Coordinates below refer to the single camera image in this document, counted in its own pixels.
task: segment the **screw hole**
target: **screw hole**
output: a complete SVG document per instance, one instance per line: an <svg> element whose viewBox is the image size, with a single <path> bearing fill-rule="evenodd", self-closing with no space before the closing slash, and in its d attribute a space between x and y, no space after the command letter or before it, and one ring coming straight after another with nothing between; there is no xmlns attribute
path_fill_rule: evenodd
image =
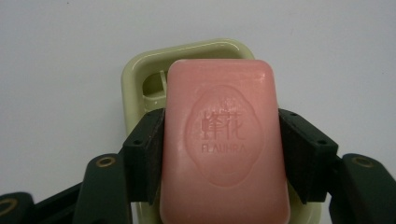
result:
<svg viewBox="0 0 396 224"><path fill-rule="evenodd" d="M143 142L142 141L140 141L140 140L134 140L134 144L135 145L140 145L140 144L142 144Z"/></svg>
<svg viewBox="0 0 396 224"><path fill-rule="evenodd" d="M113 157L103 157L96 162L96 165L98 167L103 168L103 167L110 166L110 165L114 164L115 162L116 162L116 159L114 159Z"/></svg>
<svg viewBox="0 0 396 224"><path fill-rule="evenodd" d="M318 143L321 144L321 145L326 145L327 144L327 142L325 140L318 140Z"/></svg>

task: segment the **white background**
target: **white background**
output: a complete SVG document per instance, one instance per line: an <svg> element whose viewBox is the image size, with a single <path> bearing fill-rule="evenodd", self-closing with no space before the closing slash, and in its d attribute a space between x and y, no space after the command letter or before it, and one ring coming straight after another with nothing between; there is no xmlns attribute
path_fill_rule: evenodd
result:
<svg viewBox="0 0 396 224"><path fill-rule="evenodd" d="M36 202L125 139L136 54L216 37L276 74L279 105L396 176L396 1L0 1L0 195ZM331 223L327 204L322 223Z"/></svg>

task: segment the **pink soap bar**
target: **pink soap bar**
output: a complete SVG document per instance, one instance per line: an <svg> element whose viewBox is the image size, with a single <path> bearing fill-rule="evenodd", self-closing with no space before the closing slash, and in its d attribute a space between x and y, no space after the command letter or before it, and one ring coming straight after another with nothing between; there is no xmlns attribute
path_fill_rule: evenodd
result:
<svg viewBox="0 0 396 224"><path fill-rule="evenodd" d="M258 60L180 60L167 80L163 223L287 223L271 67Z"/></svg>

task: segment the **embossed logo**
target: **embossed logo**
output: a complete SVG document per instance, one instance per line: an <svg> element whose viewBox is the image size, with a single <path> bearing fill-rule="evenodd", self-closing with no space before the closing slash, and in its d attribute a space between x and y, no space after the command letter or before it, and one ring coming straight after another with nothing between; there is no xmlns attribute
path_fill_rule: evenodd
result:
<svg viewBox="0 0 396 224"><path fill-rule="evenodd" d="M261 125L240 91L217 86L195 102L185 144L205 178L230 187L243 181L262 151Z"/></svg>

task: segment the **soap dish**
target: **soap dish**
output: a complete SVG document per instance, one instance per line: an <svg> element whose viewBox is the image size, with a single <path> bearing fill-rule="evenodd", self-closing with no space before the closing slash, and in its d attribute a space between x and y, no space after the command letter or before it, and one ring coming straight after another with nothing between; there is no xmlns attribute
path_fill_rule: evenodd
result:
<svg viewBox="0 0 396 224"><path fill-rule="evenodd" d="M225 38L157 49L135 56L126 64L121 77L127 134L145 113L165 107L167 71L180 59L254 59L254 56L242 43ZM290 223L319 223L320 203L302 204L292 187L289 187L289 198ZM162 223L158 201L154 205L136 203L136 212L139 223Z"/></svg>

